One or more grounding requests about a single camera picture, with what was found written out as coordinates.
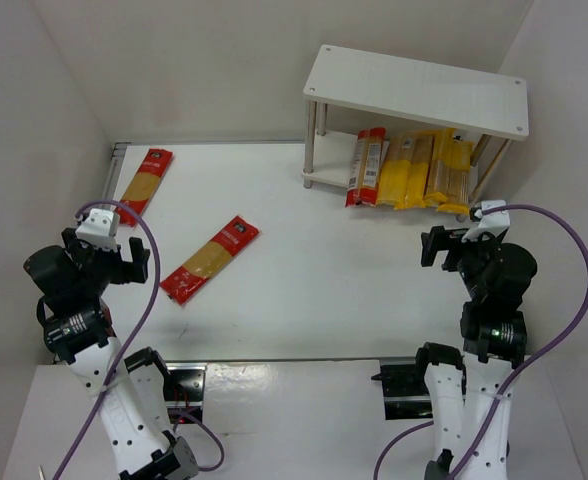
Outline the red pasta bag centre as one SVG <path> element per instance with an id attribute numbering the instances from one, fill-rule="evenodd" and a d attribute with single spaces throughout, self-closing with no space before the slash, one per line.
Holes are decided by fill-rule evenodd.
<path id="1" fill-rule="evenodd" d="M 223 270 L 261 231 L 235 216 L 196 253 L 160 282 L 160 288 L 177 304 L 185 305 Z"/>

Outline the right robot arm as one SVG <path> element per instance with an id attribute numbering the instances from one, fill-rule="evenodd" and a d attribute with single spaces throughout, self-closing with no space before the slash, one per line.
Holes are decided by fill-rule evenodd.
<path id="1" fill-rule="evenodd" d="M 537 273 L 534 257 L 502 234 L 436 226 L 422 234 L 421 264 L 460 275 L 470 296 L 460 320 L 463 347 L 427 342 L 416 355 L 432 405 L 435 453 L 427 479 L 504 479 L 509 455 L 512 387 L 504 383 L 525 360 L 520 306 Z"/>

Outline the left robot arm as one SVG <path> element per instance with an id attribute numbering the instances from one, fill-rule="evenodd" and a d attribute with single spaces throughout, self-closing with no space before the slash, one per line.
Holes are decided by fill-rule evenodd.
<path id="1" fill-rule="evenodd" d="M 47 349 L 67 364 L 93 401 L 111 444 L 121 479 L 192 479 L 198 474 L 186 440 L 171 431 L 163 399 L 167 372 L 147 348 L 125 357 L 102 300 L 111 285 L 143 284 L 149 249 L 129 240 L 103 248 L 67 228 L 60 245 L 31 255 L 24 269 L 42 292 L 36 316 Z"/>

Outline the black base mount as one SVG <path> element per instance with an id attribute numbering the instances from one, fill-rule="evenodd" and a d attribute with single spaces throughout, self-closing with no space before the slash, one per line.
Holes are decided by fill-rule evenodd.
<path id="1" fill-rule="evenodd" d="M 169 411 L 186 411 L 198 420 L 203 419 L 205 363 L 169 362 L 169 378 L 164 380 L 163 396 Z"/>
<path id="2" fill-rule="evenodd" d="M 386 421 L 432 418 L 428 389 L 417 376 L 414 359 L 380 360 L 379 372 L 371 380 L 380 384 Z"/>

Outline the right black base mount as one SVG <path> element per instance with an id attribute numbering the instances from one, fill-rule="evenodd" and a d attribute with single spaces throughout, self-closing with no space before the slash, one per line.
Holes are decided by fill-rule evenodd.
<path id="1" fill-rule="evenodd" d="M 417 376 L 414 359 L 380 360 L 379 372 L 371 380 L 380 384 L 386 421 L 432 418 L 428 389 Z"/>

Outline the white two-tier shelf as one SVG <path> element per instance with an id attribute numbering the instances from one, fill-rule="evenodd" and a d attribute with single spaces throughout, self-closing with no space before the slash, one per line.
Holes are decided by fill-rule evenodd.
<path id="1" fill-rule="evenodd" d="M 501 145 L 489 166 L 475 171 L 469 199 L 478 203 L 510 146 L 529 135 L 525 80 L 333 45 L 321 46 L 303 88 L 307 126 L 303 185 L 344 188 L 356 138 L 327 129 L 327 111 L 343 107 L 414 122 L 454 127 L 474 140 L 472 162 L 487 145 Z"/>

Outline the red pasta bag barcode side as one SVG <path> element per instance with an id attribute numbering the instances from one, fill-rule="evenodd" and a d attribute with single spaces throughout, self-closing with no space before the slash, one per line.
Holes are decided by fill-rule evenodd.
<path id="1" fill-rule="evenodd" d="M 359 132 L 350 164 L 346 207 L 376 204 L 385 135 L 384 127 Z"/>

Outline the yellow pasta bag middle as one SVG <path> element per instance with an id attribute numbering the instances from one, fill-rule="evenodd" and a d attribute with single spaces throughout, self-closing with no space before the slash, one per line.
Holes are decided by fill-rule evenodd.
<path id="1" fill-rule="evenodd" d="M 401 161 L 402 195 L 396 209 L 425 208 L 424 192 L 432 161 L 435 131 L 408 132 L 402 137 Z"/>

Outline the yellow pasta bag left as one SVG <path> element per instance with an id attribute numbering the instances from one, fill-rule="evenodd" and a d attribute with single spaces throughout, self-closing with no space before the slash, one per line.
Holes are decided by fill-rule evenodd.
<path id="1" fill-rule="evenodd" d="M 388 145 L 379 176 L 377 205 L 404 209 L 410 169 L 418 133 L 410 131 L 394 136 Z"/>

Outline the yellow pasta bag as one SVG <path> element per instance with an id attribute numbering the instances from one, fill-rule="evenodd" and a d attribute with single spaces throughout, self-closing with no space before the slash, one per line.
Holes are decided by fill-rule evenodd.
<path id="1" fill-rule="evenodd" d="M 377 205 L 404 209 L 410 169 L 418 133 L 410 131 L 394 136 L 388 145 L 379 176 Z"/>
<path id="2" fill-rule="evenodd" d="M 424 192 L 432 161 L 435 131 L 408 132 L 402 137 L 401 161 L 402 195 L 396 209 L 425 208 Z"/>
<path id="3" fill-rule="evenodd" d="M 474 143 L 461 140 L 453 128 L 437 131 L 423 201 L 437 211 L 469 214 L 469 172 Z"/>

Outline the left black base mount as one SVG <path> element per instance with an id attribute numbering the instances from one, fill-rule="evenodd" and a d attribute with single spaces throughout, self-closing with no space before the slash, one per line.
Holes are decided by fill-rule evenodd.
<path id="1" fill-rule="evenodd" d="M 205 363 L 169 362 L 169 378 L 164 380 L 163 396 L 169 411 L 186 411 L 198 420 L 203 419 Z"/>

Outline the yellow pasta bag right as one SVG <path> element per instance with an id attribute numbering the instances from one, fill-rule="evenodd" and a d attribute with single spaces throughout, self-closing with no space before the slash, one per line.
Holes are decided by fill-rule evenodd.
<path id="1" fill-rule="evenodd" d="M 469 172 L 474 143 L 461 140 L 453 128 L 437 131 L 423 201 L 437 211 L 469 214 Z"/>

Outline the red pasta bag far left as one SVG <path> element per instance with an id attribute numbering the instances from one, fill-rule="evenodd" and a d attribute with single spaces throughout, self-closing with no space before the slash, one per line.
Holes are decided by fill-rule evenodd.
<path id="1" fill-rule="evenodd" d="M 159 188 L 174 154 L 165 149 L 148 150 L 120 202 L 141 217 Z"/>

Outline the red pasta bag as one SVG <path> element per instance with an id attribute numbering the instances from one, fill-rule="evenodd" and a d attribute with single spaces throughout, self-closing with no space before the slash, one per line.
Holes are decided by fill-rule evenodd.
<path id="1" fill-rule="evenodd" d="M 120 202 L 141 217 L 159 188 L 174 154 L 165 149 L 148 150 Z"/>
<path id="2" fill-rule="evenodd" d="M 185 305 L 223 270 L 261 231 L 235 216 L 196 253 L 160 282 L 160 288 L 177 304 Z"/>

